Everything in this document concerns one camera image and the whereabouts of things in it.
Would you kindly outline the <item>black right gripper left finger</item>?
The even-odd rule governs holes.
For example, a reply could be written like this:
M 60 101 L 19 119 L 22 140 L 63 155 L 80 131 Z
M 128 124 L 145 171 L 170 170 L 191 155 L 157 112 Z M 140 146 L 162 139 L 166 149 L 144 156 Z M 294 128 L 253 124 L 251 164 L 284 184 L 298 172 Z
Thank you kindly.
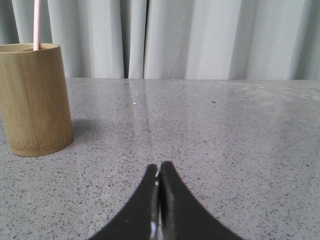
M 125 206 L 92 240 L 156 240 L 159 224 L 159 171 L 147 166 L 144 176 Z

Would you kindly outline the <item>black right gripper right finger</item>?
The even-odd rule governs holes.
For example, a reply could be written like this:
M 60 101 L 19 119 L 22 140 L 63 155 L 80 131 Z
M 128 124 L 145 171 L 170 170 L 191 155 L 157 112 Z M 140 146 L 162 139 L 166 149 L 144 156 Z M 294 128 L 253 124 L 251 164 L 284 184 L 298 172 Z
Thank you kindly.
M 172 162 L 161 164 L 159 183 L 162 234 L 165 240 L 241 239 L 197 201 Z

